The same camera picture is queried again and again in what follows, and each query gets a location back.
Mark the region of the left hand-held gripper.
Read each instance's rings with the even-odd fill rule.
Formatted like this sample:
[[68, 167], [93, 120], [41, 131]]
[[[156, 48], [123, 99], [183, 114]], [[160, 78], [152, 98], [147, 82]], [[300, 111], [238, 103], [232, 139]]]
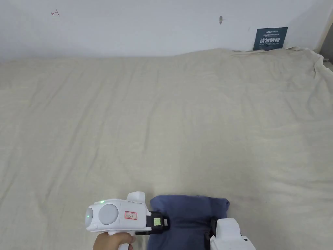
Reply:
[[[99, 234], [144, 232], [146, 235], [162, 234], [170, 229], [170, 218], [160, 212], [150, 212], [146, 206], [145, 193], [129, 193], [127, 199], [102, 200], [89, 206], [86, 211], [86, 229]], [[119, 250], [127, 250], [128, 244]]]

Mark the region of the person's left hand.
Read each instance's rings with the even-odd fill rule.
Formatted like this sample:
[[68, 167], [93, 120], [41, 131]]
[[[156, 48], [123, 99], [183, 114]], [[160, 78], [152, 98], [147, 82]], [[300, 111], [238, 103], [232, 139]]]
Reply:
[[123, 244], [128, 244], [127, 249], [132, 250], [132, 244], [136, 238], [129, 233], [121, 232], [113, 235], [108, 235], [107, 232], [101, 233], [96, 237], [93, 245], [93, 250], [118, 250]]

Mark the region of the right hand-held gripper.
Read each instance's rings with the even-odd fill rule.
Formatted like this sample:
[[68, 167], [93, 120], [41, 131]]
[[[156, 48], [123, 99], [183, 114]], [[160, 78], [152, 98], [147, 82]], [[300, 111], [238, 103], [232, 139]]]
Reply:
[[253, 250], [252, 242], [242, 236], [234, 218], [213, 217], [210, 230], [205, 233], [206, 250]]

